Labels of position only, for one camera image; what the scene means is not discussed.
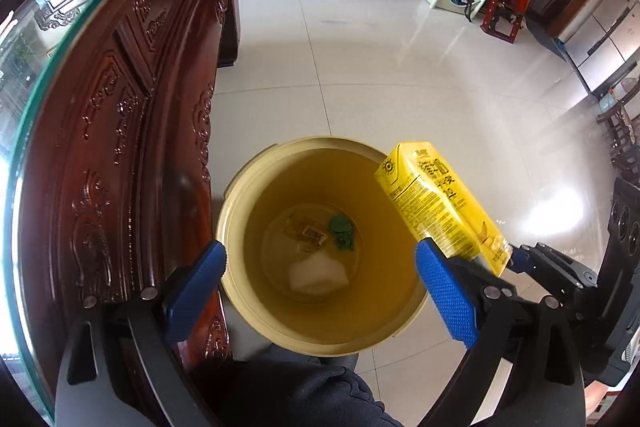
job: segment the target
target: wooden chair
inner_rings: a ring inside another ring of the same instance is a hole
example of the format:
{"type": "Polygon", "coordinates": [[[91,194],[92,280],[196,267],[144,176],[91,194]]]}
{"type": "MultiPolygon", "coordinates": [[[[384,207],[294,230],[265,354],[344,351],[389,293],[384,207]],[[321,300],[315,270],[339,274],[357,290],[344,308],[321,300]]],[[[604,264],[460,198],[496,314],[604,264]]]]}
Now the wooden chair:
{"type": "Polygon", "coordinates": [[[640,183],[640,146],[636,128],[640,128],[640,115],[629,118],[625,105],[640,92],[640,78],[634,86],[610,109],[596,117],[596,123],[604,124],[611,142],[611,164],[622,177],[632,183],[640,183]]]}

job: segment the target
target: glass tabletop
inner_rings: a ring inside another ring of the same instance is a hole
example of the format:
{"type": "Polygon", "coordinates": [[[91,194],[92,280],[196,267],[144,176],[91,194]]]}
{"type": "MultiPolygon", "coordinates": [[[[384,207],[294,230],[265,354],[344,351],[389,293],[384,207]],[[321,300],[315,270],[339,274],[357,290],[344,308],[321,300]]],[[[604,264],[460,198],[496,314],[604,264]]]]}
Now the glass tabletop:
{"type": "Polygon", "coordinates": [[[50,424],[20,293],[15,237],[21,167],[33,121],[74,35],[101,0],[25,0],[0,25],[0,354],[31,404],[50,424]]]}

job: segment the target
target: blue gripper pad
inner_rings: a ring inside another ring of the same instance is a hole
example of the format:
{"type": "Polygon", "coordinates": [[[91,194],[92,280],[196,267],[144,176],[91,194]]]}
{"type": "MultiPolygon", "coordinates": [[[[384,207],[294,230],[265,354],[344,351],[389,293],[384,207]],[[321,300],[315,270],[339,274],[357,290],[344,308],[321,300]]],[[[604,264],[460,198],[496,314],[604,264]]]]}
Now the blue gripper pad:
{"type": "Polygon", "coordinates": [[[423,239],[415,247],[418,274],[431,294],[447,330],[471,349],[478,339],[476,309],[447,267],[447,258],[433,239],[423,239]]]}
{"type": "Polygon", "coordinates": [[[186,340],[191,334],[225,268],[225,247],[218,241],[211,241],[191,265],[177,291],[164,303],[164,341],[169,346],[186,340]]]}

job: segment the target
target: dark pants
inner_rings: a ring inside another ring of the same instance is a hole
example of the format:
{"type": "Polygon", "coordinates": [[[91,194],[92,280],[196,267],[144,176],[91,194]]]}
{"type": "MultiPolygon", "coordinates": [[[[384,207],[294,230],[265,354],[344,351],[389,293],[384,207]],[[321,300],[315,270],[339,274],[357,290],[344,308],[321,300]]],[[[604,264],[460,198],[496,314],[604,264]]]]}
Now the dark pants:
{"type": "Polygon", "coordinates": [[[224,427],[402,427],[362,378],[335,362],[271,346],[234,362],[213,385],[195,380],[224,427]]]}

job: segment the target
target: white tissue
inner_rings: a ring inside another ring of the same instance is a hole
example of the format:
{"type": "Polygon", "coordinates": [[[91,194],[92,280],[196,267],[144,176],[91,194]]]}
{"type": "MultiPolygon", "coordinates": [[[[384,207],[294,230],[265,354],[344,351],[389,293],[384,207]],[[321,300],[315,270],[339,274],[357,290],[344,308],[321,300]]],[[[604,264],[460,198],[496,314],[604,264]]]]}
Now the white tissue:
{"type": "Polygon", "coordinates": [[[322,250],[289,267],[291,289],[304,295],[327,295],[348,284],[344,266],[322,250]]]}

